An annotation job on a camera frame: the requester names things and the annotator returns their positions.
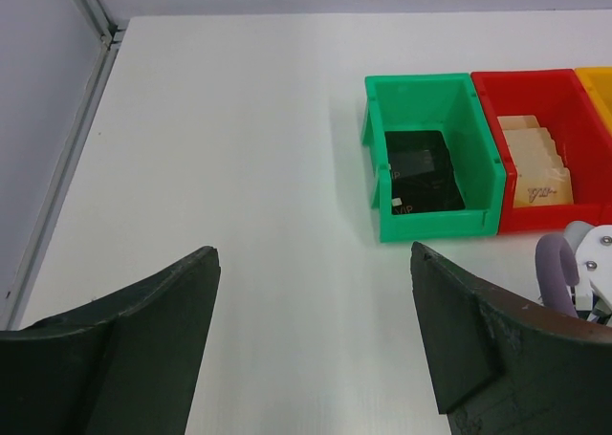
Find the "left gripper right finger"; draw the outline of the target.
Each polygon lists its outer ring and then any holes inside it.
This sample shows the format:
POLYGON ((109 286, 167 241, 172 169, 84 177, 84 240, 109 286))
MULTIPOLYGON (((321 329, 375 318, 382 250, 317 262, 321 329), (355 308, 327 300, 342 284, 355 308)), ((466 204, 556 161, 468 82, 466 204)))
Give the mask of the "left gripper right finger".
POLYGON ((608 434, 611 330, 559 314, 415 242, 426 361, 454 434, 608 434))

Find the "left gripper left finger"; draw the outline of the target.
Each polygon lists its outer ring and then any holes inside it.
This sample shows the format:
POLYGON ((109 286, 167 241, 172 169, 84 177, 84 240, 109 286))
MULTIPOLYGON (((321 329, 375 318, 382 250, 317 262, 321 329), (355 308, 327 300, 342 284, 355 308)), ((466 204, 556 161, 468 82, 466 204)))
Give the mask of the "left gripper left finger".
POLYGON ((142 281, 1 335, 5 434, 182 434, 220 281, 200 248, 142 281))

